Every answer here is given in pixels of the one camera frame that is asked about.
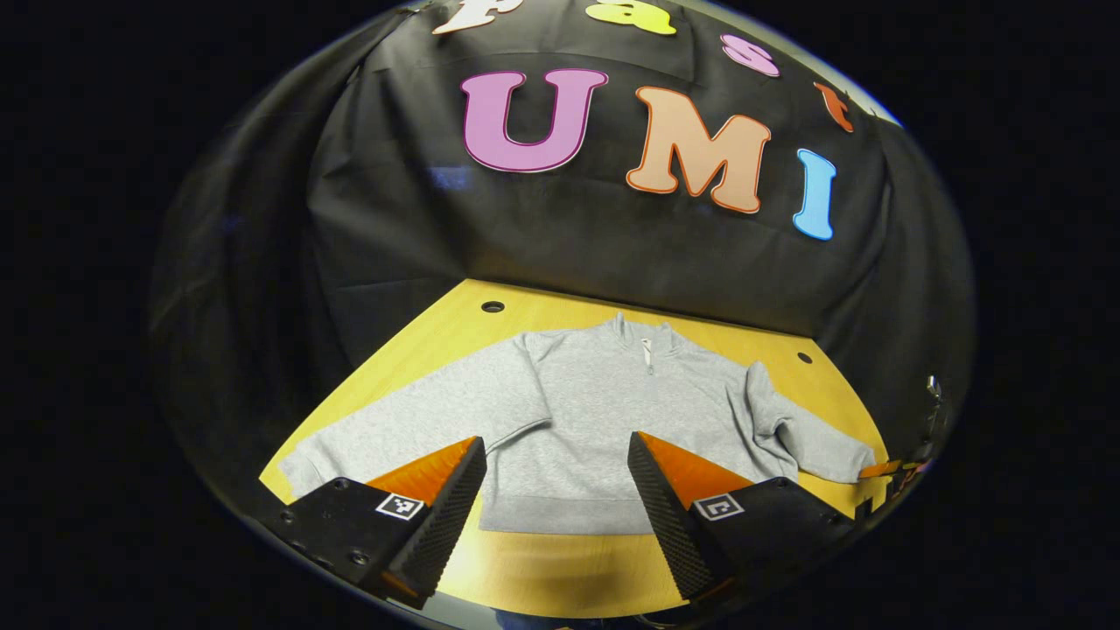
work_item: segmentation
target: yellow tabletop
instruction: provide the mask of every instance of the yellow tabletop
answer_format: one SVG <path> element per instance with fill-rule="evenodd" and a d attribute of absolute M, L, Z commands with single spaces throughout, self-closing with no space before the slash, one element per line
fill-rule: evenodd
<path fill-rule="evenodd" d="M 487 313 L 486 302 L 505 309 Z M 279 462 L 307 436 L 370 405 L 382 396 L 483 348 L 526 331 L 584 328 L 622 312 L 627 321 L 669 324 L 694 343 L 749 365 L 766 364 L 777 391 L 846 434 L 870 445 L 877 462 L 887 461 L 883 438 L 859 397 L 806 337 L 772 333 L 694 317 L 598 302 L 562 294 L 464 280 L 421 313 L 358 368 L 289 436 L 261 473 L 283 502 L 295 498 Z M 806 363 L 799 353 L 811 359 Z M 800 473 L 803 488 L 837 510 L 886 498 L 887 479 L 857 484 L 824 481 Z M 478 529 L 479 499 L 467 518 L 439 591 L 486 606 L 542 617 L 623 617 L 664 610 L 685 602 L 673 583 L 654 535 L 560 536 Z"/>

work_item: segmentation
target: pink letter u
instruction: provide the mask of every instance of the pink letter u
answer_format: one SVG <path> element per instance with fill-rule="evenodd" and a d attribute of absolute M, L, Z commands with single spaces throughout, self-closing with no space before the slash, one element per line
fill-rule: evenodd
<path fill-rule="evenodd" d="M 463 133 L 467 152 L 495 170 L 539 173 L 563 165 L 579 152 L 587 130 L 591 91 L 607 83 L 607 75 L 591 70 L 554 70 L 544 81 L 556 85 L 552 129 L 532 145 L 514 142 L 506 135 L 510 96 L 525 82 L 520 72 L 494 72 L 463 82 L 467 113 Z"/>

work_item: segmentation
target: zipper pull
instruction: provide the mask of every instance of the zipper pull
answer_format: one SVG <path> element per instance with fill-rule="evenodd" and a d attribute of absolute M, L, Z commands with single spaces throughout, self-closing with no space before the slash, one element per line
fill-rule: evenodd
<path fill-rule="evenodd" d="M 650 340 L 642 340 L 642 350 L 645 351 L 645 372 L 647 374 L 653 373 L 653 350 L 651 349 Z"/>

